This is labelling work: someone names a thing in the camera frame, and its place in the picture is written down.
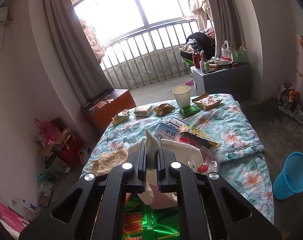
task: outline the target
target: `balcony railing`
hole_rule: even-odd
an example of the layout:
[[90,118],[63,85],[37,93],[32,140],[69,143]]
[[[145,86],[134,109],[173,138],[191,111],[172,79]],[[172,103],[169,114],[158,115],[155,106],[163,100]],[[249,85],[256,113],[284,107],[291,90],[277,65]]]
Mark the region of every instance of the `balcony railing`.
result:
[[197,20],[189,18],[121,37],[105,45],[101,68],[114,88],[129,90],[181,76],[182,72],[188,74],[179,48],[195,32],[199,32]]

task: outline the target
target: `wall outlet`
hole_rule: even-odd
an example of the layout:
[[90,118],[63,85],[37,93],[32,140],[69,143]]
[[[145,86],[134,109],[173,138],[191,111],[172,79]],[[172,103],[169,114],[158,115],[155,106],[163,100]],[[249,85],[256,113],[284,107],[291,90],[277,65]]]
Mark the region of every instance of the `wall outlet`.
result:
[[11,198],[11,199],[12,199],[12,202],[18,204],[18,200],[19,200],[18,197],[16,197],[15,195],[12,195],[12,198]]

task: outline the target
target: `paper cup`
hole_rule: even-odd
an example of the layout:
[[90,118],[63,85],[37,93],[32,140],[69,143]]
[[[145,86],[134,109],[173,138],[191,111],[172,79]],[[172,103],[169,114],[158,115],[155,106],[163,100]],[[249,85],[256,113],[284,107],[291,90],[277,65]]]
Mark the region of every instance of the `paper cup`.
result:
[[178,86],[173,89],[178,107],[184,108],[190,106],[190,86]]

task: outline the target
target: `green plastic bag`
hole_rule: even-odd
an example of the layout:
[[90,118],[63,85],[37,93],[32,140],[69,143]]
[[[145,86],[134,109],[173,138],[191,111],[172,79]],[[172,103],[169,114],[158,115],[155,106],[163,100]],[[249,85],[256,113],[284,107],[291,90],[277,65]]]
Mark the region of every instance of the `green plastic bag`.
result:
[[151,209],[136,194],[125,207],[123,240],[179,240],[178,207]]

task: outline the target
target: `floral quilt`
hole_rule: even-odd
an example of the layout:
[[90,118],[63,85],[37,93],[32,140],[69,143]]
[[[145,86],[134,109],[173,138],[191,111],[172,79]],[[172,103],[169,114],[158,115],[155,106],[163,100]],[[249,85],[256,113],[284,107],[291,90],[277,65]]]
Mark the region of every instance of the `floral quilt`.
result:
[[112,123],[106,129],[97,146],[93,150],[82,175],[88,173],[92,160],[99,154],[128,148],[145,135],[145,128],[153,134],[162,122],[172,117],[183,120],[208,132],[221,145],[215,149],[220,155],[221,167],[219,174],[228,181],[244,198],[259,210],[271,223],[274,223],[274,203],[269,171],[263,152],[264,146],[257,133],[241,111],[239,104],[229,94],[213,94],[222,102],[209,111],[182,119],[175,100],[167,100],[149,104],[158,106],[169,103],[176,109],[165,116],[152,113],[149,117],[135,117],[130,109],[128,121],[117,126]]

